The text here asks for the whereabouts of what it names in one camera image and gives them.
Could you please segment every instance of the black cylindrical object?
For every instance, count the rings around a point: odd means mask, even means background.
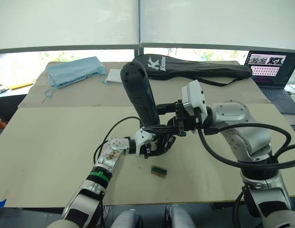
[[[159,125],[152,88],[143,64],[136,61],[127,63],[121,70],[121,80],[143,126]]]

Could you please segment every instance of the white paper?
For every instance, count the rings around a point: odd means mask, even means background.
[[[122,83],[120,73],[121,73],[120,69],[110,69],[108,76],[106,78],[106,82],[108,82],[108,83]]]

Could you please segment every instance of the laptop keyboard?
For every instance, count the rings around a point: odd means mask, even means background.
[[[290,95],[283,89],[262,89],[262,92],[270,100],[291,100]]]

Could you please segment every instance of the laptop screen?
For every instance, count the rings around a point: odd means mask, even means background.
[[[285,87],[295,69],[295,53],[249,51],[246,66],[259,86]]]

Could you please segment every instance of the desk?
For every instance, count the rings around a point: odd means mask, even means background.
[[[220,61],[225,64],[238,64],[236,61]],[[122,69],[126,63],[104,62],[107,72],[110,69]],[[213,77],[211,80],[227,83],[231,78]],[[182,99],[181,88],[192,80],[177,77],[168,81],[150,80],[156,104],[175,102]],[[237,99],[246,104],[269,104],[270,101],[251,79],[244,79],[225,87],[216,87],[200,83],[208,104]],[[46,98],[44,92],[50,88],[47,72],[37,79],[29,94],[19,107],[89,107],[89,106],[132,106],[122,84],[106,85],[99,76],[90,77],[57,90],[52,98]]]
[[[248,104],[260,122],[295,132],[272,104]],[[0,200],[6,207],[64,207],[93,166],[93,153],[105,132],[133,107],[19,108],[0,136]],[[161,116],[165,123],[171,115]],[[133,135],[136,120],[115,128],[112,136]],[[272,132],[276,151],[284,141]],[[224,138],[207,136],[210,146],[233,159]],[[295,150],[281,162],[295,159]],[[151,174],[151,165],[167,168],[165,179]],[[282,170],[291,196],[295,195],[295,168]],[[112,178],[105,205],[209,202],[234,200],[241,191],[239,169],[211,157],[196,134],[178,137],[161,156],[144,159],[126,155]]]

